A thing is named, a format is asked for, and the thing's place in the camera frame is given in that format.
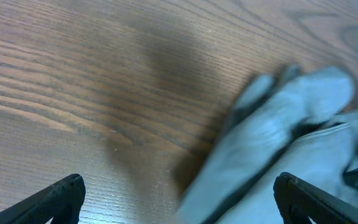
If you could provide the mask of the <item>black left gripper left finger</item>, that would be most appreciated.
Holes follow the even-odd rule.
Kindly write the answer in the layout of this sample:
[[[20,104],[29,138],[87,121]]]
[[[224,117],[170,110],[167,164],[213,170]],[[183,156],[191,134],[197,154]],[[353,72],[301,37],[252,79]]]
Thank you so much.
[[[77,224],[86,187],[71,174],[0,212],[0,224]]]

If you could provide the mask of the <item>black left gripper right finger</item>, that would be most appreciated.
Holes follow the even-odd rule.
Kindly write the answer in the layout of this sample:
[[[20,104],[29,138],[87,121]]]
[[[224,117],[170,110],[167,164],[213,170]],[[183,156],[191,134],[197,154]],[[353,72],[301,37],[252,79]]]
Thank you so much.
[[[358,224],[358,208],[288,173],[273,185],[284,224]]]

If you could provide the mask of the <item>grey shorts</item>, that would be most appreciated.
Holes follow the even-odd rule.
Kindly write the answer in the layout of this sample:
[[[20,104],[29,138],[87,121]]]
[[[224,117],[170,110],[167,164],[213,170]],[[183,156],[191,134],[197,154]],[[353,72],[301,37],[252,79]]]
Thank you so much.
[[[342,173],[358,166],[358,109],[351,76],[337,67],[276,82],[256,78],[238,98],[178,208],[182,223],[281,223],[273,184],[282,172],[358,208]]]

